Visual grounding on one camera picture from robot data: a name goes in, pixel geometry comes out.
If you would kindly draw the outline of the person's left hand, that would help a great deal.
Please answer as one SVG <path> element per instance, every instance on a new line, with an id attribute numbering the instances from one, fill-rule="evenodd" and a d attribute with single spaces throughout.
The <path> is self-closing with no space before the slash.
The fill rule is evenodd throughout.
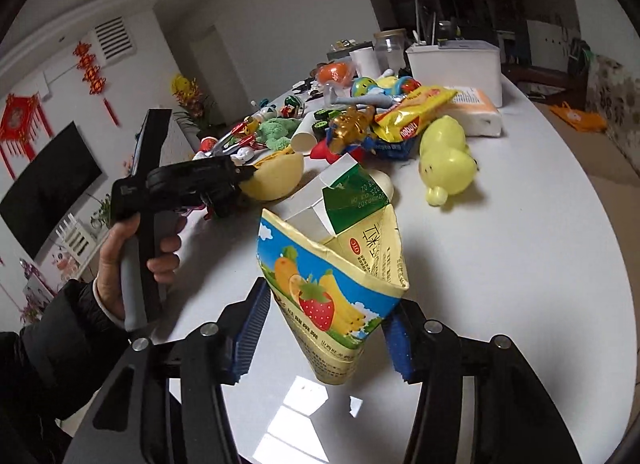
<path id="1" fill-rule="evenodd" d="M 137 233 L 139 224 L 140 215 L 138 213 L 128 220 L 116 222 L 110 228 L 100 250 L 99 271 L 96 280 L 94 280 L 94 294 L 96 294 L 101 307 L 117 322 L 125 320 L 119 274 L 122 249 L 128 239 Z M 160 241 L 160 255 L 146 263 L 158 284 L 171 285 L 175 280 L 176 271 L 180 265 L 180 258 L 177 255 L 177 251 L 181 247 L 179 234 L 185 226 L 186 217 L 180 217 L 175 227 L 175 233 Z"/>

